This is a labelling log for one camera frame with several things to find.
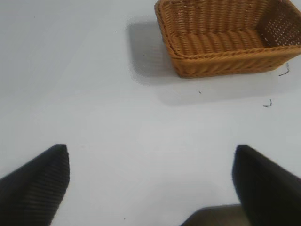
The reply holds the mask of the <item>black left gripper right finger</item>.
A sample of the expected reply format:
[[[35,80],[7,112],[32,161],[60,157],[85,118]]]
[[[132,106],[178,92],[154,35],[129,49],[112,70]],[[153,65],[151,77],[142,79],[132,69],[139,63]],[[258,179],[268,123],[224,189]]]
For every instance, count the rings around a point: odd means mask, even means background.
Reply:
[[[299,226],[301,180],[247,145],[238,145],[232,180],[253,226]]]

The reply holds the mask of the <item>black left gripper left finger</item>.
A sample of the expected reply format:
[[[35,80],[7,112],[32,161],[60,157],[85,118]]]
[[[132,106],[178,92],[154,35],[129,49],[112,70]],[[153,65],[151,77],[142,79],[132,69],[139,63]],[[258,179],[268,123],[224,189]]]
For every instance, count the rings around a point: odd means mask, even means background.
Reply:
[[[2,226],[49,226],[70,181],[67,146],[56,144],[0,180]]]

